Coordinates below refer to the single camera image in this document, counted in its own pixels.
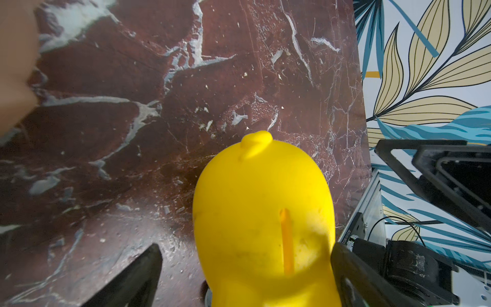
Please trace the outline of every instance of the leaf pattern wallpaper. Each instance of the leaf pattern wallpaper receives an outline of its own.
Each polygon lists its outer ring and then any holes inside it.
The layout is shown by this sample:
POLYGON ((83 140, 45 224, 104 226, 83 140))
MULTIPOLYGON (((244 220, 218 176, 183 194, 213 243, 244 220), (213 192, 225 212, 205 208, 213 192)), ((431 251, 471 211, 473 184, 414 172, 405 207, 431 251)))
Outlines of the leaf pattern wallpaper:
MULTIPOLYGON (((354 0, 370 147, 381 139, 491 143, 491 0, 354 0)), ((491 272, 491 235, 417 197, 371 149, 387 237, 491 272), (414 224, 408 226, 400 219, 414 224)), ((414 151, 394 153, 415 175, 414 151)))

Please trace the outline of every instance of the yellow silicone toy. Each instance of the yellow silicone toy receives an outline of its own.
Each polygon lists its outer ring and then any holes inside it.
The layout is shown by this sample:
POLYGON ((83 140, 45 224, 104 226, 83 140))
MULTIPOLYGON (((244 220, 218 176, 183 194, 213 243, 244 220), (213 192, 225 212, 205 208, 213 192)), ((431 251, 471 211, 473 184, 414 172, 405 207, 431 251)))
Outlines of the yellow silicone toy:
POLYGON ((334 208, 317 164, 267 131, 203 170, 194 237, 213 307, 339 307, 334 208))

